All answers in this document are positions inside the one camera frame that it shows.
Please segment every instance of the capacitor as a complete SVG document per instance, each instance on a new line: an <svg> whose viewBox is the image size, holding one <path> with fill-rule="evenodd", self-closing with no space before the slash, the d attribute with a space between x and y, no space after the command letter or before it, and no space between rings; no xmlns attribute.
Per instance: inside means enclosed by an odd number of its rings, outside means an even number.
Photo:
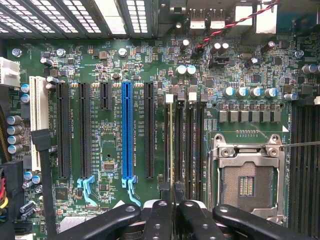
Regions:
<svg viewBox="0 0 320 240"><path fill-rule="evenodd" d="M305 52L302 51L302 50L298 50L298 51L295 51L294 55L295 55L296 58L300 59L305 55Z"/></svg>
<svg viewBox="0 0 320 240"><path fill-rule="evenodd" d="M19 124L21 123L22 121L22 118L18 115L15 115L15 116L8 116L6 118L6 122L9 124L9 125L15 125L15 124Z"/></svg>
<svg viewBox="0 0 320 240"><path fill-rule="evenodd" d="M119 56L120 56L121 58L124 58L125 56L127 56L127 49L125 49L125 48L120 48L120 49L118 50L118 54L119 54Z"/></svg>
<svg viewBox="0 0 320 240"><path fill-rule="evenodd" d="M38 172L37 175L34 175L32 177L31 181L33 182L33 184L40 184L42 182L42 174L41 174L41 172Z"/></svg>
<svg viewBox="0 0 320 240"><path fill-rule="evenodd" d="M244 63L244 66L248 69L257 63L258 63L258 59L256 57L252 57Z"/></svg>
<svg viewBox="0 0 320 240"><path fill-rule="evenodd" d="M274 41L269 41L266 45L264 45L263 47L261 47L260 51L262 53L266 53L268 51L270 51L271 49L274 49L276 46Z"/></svg>
<svg viewBox="0 0 320 240"><path fill-rule="evenodd" d="M187 50L188 46L189 46L189 40L188 39L184 39L180 45L180 50L181 51L185 51Z"/></svg>
<svg viewBox="0 0 320 240"><path fill-rule="evenodd" d="M188 76L193 76L193 75L195 75L196 70L197 70L197 69L196 69L195 66L190 65L190 66L188 66L188 67L186 68L186 74L187 74Z"/></svg>
<svg viewBox="0 0 320 240"><path fill-rule="evenodd" d="M21 152L23 149L21 144L15 144L15 145L10 145L8 146L8 152L10 154L17 154L19 152Z"/></svg>
<svg viewBox="0 0 320 240"><path fill-rule="evenodd" d="M36 194L42 194L42 185L36 186L34 191Z"/></svg>
<svg viewBox="0 0 320 240"><path fill-rule="evenodd" d="M21 220L27 220L32 214L34 214L36 210L34 208L30 208L24 214L21 215Z"/></svg>
<svg viewBox="0 0 320 240"><path fill-rule="evenodd" d="M277 96L277 89L276 88L268 88L264 91L264 94L267 98L274 98Z"/></svg>
<svg viewBox="0 0 320 240"><path fill-rule="evenodd" d="M235 90L235 95L238 98L245 97L247 95L247 88L245 87L239 87L237 90Z"/></svg>
<svg viewBox="0 0 320 240"><path fill-rule="evenodd" d="M28 104L30 102L30 95L29 94L23 94L21 97L21 102Z"/></svg>
<svg viewBox="0 0 320 240"><path fill-rule="evenodd" d="M51 68L54 65L53 61L51 61L50 59L45 58L45 57L40 58L40 63L42 63L43 65L45 65L49 68Z"/></svg>
<svg viewBox="0 0 320 240"><path fill-rule="evenodd" d="M222 46L221 46L221 48L218 50L218 54L219 54L219 55L224 54L224 53L227 51L228 48L229 48L229 44L226 43L226 42L223 43Z"/></svg>
<svg viewBox="0 0 320 240"><path fill-rule="evenodd" d="M22 131L22 127L20 125L8 126L8 128L6 129L6 132L9 135L16 135L21 133L21 131Z"/></svg>
<svg viewBox="0 0 320 240"><path fill-rule="evenodd" d="M66 55L66 50L63 48L59 48L56 50L56 55L60 58L64 57Z"/></svg>
<svg viewBox="0 0 320 240"><path fill-rule="evenodd" d="M305 65L302 67L302 72L306 75L308 74L314 74L317 71L317 65L315 64L310 64L310 65Z"/></svg>
<svg viewBox="0 0 320 240"><path fill-rule="evenodd" d="M47 76L46 79L45 79L48 83L50 84L57 84L59 83L59 79L58 78L55 78L53 76Z"/></svg>
<svg viewBox="0 0 320 240"><path fill-rule="evenodd" d="M24 214L26 211L28 211L29 209L31 209L35 206L36 206L36 203L34 201L29 201L27 204L20 207L19 211L20 211L20 213Z"/></svg>
<svg viewBox="0 0 320 240"><path fill-rule="evenodd" d="M296 93L287 93L283 96L286 101L295 101L298 100L298 95Z"/></svg>
<svg viewBox="0 0 320 240"><path fill-rule="evenodd" d="M20 134L12 135L7 138L7 141L10 145L20 144L22 142L22 136Z"/></svg>
<svg viewBox="0 0 320 240"><path fill-rule="evenodd" d="M186 71L187 71L187 68L184 65L180 65L175 69L175 72L179 75L184 75Z"/></svg>
<svg viewBox="0 0 320 240"><path fill-rule="evenodd" d="M218 43L218 42L216 42L216 43L213 45L213 47L210 49L210 53L211 53L212 55L214 55L214 54L216 54L216 53L219 51L220 48L221 48L221 44Z"/></svg>
<svg viewBox="0 0 320 240"><path fill-rule="evenodd" d="M261 96L262 89L259 87L255 87L255 88L250 89L249 93L250 93L250 96L253 98L259 97L259 96Z"/></svg>
<svg viewBox="0 0 320 240"><path fill-rule="evenodd" d="M45 85L45 89L49 90L49 91L52 91L52 92L55 92L56 91L56 85L52 84L52 83L47 83Z"/></svg>
<svg viewBox="0 0 320 240"><path fill-rule="evenodd" d="M16 58L20 58L22 55L22 51L19 48L12 49L11 53Z"/></svg>
<svg viewBox="0 0 320 240"><path fill-rule="evenodd" d="M22 84L20 90L21 92L27 94L30 91L29 84Z"/></svg>
<svg viewBox="0 0 320 240"><path fill-rule="evenodd" d="M225 88L222 91L223 96L225 96L226 98L231 97L234 93L235 93L235 89L231 86Z"/></svg>
<svg viewBox="0 0 320 240"><path fill-rule="evenodd" d="M30 188L34 183L32 181L25 181L23 184L22 184L22 188L23 189L28 189Z"/></svg>
<svg viewBox="0 0 320 240"><path fill-rule="evenodd" d="M23 174L23 178L27 181L30 181L36 174L37 173L35 171L26 171Z"/></svg>

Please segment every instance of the black pcie slot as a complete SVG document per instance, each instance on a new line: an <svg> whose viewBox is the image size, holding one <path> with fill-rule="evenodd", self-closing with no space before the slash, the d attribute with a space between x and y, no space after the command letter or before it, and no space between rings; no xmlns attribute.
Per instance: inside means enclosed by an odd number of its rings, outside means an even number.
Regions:
<svg viewBox="0 0 320 240"><path fill-rule="evenodd" d="M203 201L203 175L204 175L204 119L205 104L199 103L197 109L196 128L196 161L195 161L195 199Z"/></svg>
<svg viewBox="0 0 320 240"><path fill-rule="evenodd" d="M65 82L59 82L56 87L56 137L58 177L60 179L67 179L71 174L69 106L69 85Z"/></svg>
<svg viewBox="0 0 320 240"><path fill-rule="evenodd" d="M100 83L100 108L112 110L112 83Z"/></svg>
<svg viewBox="0 0 320 240"><path fill-rule="evenodd" d="M164 106L164 181L169 181L169 141L168 141L168 124L169 124L169 105Z"/></svg>
<svg viewBox="0 0 320 240"><path fill-rule="evenodd" d="M188 104L185 108L185 197L193 199L193 152L194 152L194 107Z"/></svg>
<svg viewBox="0 0 320 240"><path fill-rule="evenodd" d="M80 178L92 175L91 169L91 117L90 84L79 83L79 142L80 142Z"/></svg>
<svg viewBox="0 0 320 240"><path fill-rule="evenodd" d="M183 108L181 102L176 102L175 107L175 159L174 159L174 181L183 181L182 167L184 158L184 124L183 124Z"/></svg>
<svg viewBox="0 0 320 240"><path fill-rule="evenodd" d="M155 97L154 84L144 84L144 147L145 178L153 179L155 175Z"/></svg>

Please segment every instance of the ram slot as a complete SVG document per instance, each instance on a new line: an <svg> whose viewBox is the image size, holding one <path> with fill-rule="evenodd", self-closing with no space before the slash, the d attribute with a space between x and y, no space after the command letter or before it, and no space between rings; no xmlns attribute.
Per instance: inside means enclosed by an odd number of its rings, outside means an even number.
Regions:
<svg viewBox="0 0 320 240"><path fill-rule="evenodd" d="M194 105L185 108L185 197L193 199Z"/></svg>
<svg viewBox="0 0 320 240"><path fill-rule="evenodd" d="M112 110L112 83L100 83L100 108Z"/></svg>
<svg viewBox="0 0 320 240"><path fill-rule="evenodd" d="M184 160L184 124L183 124L183 102L176 102L175 107L175 159L174 159L174 181L183 181L182 168Z"/></svg>
<svg viewBox="0 0 320 240"><path fill-rule="evenodd" d="M46 79L41 76L29 77L30 130L49 128L49 93L45 88ZM31 142L32 170L40 171L40 154Z"/></svg>
<svg viewBox="0 0 320 240"><path fill-rule="evenodd" d="M79 133L80 133L80 178L92 175L91 169L91 101L90 85L78 84L79 94Z"/></svg>
<svg viewBox="0 0 320 240"><path fill-rule="evenodd" d="M69 107L69 85L65 82L59 82L56 86L56 137L58 177L60 179L67 179L71 174Z"/></svg>
<svg viewBox="0 0 320 240"><path fill-rule="evenodd" d="M133 87L122 83L122 179L133 178Z"/></svg>
<svg viewBox="0 0 320 240"><path fill-rule="evenodd" d="M145 178L155 175L155 97L154 84L144 84Z"/></svg>
<svg viewBox="0 0 320 240"><path fill-rule="evenodd" d="M196 128L195 199L203 201L205 104L199 103Z"/></svg>

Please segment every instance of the cable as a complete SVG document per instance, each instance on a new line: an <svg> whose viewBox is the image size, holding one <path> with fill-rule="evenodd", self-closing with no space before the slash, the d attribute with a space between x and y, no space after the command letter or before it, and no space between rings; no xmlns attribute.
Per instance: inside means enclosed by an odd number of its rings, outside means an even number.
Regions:
<svg viewBox="0 0 320 240"><path fill-rule="evenodd" d="M8 198L5 197L4 204L0 206L0 209L4 209L8 205L8 202L9 202Z"/></svg>
<svg viewBox="0 0 320 240"><path fill-rule="evenodd" d="M218 35L218 34L221 34L224 30L228 29L228 28L233 28L235 25L237 25L238 23L241 23L241 22L244 22L245 20L248 20L248 19L251 19L252 17L256 16L256 15L259 15L259 14L262 14L263 12L267 11L267 10L270 10L273 8L274 5L277 5L281 0L276 0L274 3L271 3L268 7L266 7L265 9L260 9L259 11L255 12L255 13L252 13L251 15L247 16L247 17L244 17L244 18L241 18L240 20L238 21L235 21L231 24L227 24L225 25L223 28L220 28L218 31L214 31L213 33L211 33L210 36L207 36L205 39L203 39L202 43L199 44L197 47L198 48L203 48L205 46L207 46L210 42L210 39L211 37L215 36L215 35Z"/></svg>

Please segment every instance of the motherboard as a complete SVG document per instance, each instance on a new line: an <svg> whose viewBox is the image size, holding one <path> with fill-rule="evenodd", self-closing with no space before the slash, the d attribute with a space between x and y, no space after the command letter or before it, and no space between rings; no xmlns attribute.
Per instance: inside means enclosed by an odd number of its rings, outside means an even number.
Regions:
<svg viewBox="0 0 320 240"><path fill-rule="evenodd" d="M292 101L313 94L302 68L317 62L318 37L216 37L195 51L201 40L8 42L22 84L10 90L10 115L21 118L11 153L35 203L17 222L33 224L34 240L46 239L46 176L30 135L43 128L58 232L123 203L143 208L177 181L208 209L229 204L287 226L291 151L279 146L291 142Z"/></svg>

